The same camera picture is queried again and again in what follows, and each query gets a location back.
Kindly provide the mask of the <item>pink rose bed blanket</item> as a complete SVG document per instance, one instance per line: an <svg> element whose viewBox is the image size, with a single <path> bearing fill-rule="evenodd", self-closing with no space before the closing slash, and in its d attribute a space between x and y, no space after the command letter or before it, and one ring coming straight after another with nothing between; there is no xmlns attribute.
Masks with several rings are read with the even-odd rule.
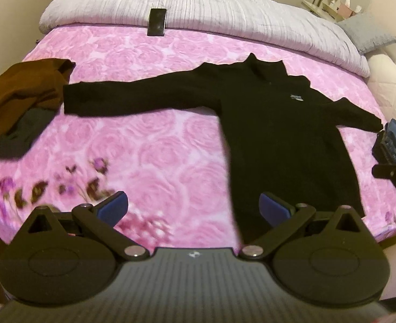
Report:
<svg viewBox="0 0 396 323"><path fill-rule="evenodd" d="M152 38L138 27L62 26L26 59L74 61L71 82L129 82L204 62L231 64L250 54L283 61L290 75L307 77L332 100L346 97L381 113L364 80L334 64L198 31L169 30ZM129 200L118 231L148 248L237 246L218 119L175 110L111 118L57 115L25 156L0 160L0 238L11 241L36 206L68 212L118 190Z"/></svg>

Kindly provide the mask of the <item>black zip sweater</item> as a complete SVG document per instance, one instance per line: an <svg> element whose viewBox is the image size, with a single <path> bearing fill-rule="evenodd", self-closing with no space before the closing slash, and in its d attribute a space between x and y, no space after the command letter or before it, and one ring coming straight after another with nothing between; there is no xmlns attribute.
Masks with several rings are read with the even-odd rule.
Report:
<svg viewBox="0 0 396 323"><path fill-rule="evenodd" d="M230 192L240 236L269 229L263 192L319 211L363 213L359 183L340 127L377 133L381 120L348 99L333 101L284 64L250 55L242 62L173 72L134 82L79 82L64 87L64 111L115 117L159 109L207 107L219 118L230 151Z"/></svg>

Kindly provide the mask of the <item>dark garment under brown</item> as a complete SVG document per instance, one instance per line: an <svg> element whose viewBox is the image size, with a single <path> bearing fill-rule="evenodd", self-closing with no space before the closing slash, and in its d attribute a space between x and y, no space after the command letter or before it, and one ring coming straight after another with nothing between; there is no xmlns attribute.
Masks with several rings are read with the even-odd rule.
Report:
<svg viewBox="0 0 396 323"><path fill-rule="evenodd" d="M0 160L22 158L57 114L58 111L50 109L29 109L8 132L0 136Z"/></svg>

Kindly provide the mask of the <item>black phone on bed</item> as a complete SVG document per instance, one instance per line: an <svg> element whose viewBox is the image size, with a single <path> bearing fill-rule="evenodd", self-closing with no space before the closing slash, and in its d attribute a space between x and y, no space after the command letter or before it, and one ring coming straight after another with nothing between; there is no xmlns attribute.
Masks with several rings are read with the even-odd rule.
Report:
<svg viewBox="0 0 396 323"><path fill-rule="evenodd" d="M165 33L166 9L152 8L148 19L147 35L163 37Z"/></svg>

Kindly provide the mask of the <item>grey pillow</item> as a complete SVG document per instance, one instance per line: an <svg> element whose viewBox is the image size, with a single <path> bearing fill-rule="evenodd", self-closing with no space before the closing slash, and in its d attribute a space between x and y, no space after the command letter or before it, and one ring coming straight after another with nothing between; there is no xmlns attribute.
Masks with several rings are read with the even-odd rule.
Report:
<svg viewBox="0 0 396 323"><path fill-rule="evenodd" d="M396 36L378 24L369 13L360 13L337 22L358 50L360 55L396 44Z"/></svg>

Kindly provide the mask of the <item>brown garment pile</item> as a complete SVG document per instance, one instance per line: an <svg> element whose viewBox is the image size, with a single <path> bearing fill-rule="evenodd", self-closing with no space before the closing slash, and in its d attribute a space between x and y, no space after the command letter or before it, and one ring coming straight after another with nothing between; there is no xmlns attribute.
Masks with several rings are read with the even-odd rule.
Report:
<svg viewBox="0 0 396 323"><path fill-rule="evenodd" d="M0 136L31 108L58 111L76 63L45 58L15 64L0 76Z"/></svg>

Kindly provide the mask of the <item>white ribbed duvet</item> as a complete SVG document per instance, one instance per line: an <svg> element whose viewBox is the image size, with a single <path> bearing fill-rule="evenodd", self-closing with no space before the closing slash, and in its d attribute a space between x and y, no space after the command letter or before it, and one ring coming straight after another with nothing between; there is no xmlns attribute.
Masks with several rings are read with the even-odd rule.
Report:
<svg viewBox="0 0 396 323"><path fill-rule="evenodd" d="M250 39L307 53L369 77L366 57L338 25L273 0L53 0L40 32L58 26L107 24L146 27L153 8L166 9L165 26Z"/></svg>

